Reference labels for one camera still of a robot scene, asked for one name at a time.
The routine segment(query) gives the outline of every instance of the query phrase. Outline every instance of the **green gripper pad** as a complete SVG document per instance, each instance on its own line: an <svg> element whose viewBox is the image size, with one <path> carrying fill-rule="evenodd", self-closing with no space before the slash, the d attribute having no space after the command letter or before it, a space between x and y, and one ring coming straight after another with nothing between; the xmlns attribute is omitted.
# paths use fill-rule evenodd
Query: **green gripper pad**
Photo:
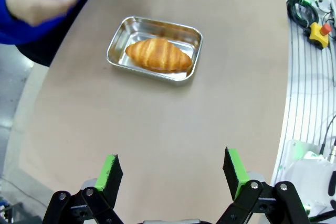
<svg viewBox="0 0 336 224"><path fill-rule="evenodd" d="M118 156L108 155L96 181L95 188L103 193L112 208L114 208L117 200L122 175Z"/></svg>
<svg viewBox="0 0 336 224"><path fill-rule="evenodd" d="M225 148L223 170L229 185L232 200L235 200L239 195L242 186L249 181L248 174L238 155L237 149Z"/></svg>

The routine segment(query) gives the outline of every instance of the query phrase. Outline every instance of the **bread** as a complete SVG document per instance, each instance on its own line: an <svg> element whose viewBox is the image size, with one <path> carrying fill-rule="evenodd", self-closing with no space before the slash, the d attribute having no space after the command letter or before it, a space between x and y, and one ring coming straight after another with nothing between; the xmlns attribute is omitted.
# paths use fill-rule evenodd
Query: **bread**
<svg viewBox="0 0 336 224"><path fill-rule="evenodd" d="M191 66L190 57L163 38L138 41L126 54L140 67L155 72L183 72Z"/></svg>

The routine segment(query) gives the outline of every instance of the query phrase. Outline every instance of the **brown table surface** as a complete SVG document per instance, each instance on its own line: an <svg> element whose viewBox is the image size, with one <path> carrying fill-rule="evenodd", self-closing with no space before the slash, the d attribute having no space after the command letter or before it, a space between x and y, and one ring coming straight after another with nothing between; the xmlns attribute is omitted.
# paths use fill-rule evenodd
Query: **brown table surface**
<svg viewBox="0 0 336 224"><path fill-rule="evenodd" d="M204 43L183 86L117 70L106 49L128 16L189 25ZM21 168L76 193L119 154L116 212L125 223L201 218L231 203L224 149L270 181L286 99L285 0L89 0L35 104Z"/></svg>

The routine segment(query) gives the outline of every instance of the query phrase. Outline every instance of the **metal tray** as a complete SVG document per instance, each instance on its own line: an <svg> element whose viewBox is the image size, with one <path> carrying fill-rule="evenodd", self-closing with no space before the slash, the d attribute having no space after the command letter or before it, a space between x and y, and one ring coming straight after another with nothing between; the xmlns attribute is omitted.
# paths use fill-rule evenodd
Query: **metal tray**
<svg viewBox="0 0 336 224"><path fill-rule="evenodd" d="M166 38L192 59L192 67L188 72L157 73L146 70L136 66L125 53L127 46L139 40L156 37ZM121 23L112 38L107 50L107 60L116 67L181 85L195 72L202 40L202 34L193 27L140 17L128 17Z"/></svg>

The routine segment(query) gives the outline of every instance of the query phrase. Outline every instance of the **human hand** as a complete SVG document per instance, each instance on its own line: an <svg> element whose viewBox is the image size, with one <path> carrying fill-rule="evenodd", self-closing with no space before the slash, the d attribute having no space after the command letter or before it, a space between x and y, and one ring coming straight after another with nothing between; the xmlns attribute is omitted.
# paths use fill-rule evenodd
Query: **human hand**
<svg viewBox="0 0 336 224"><path fill-rule="evenodd" d="M17 19L37 26L49 19L65 15L76 0L6 0L6 5Z"/></svg>

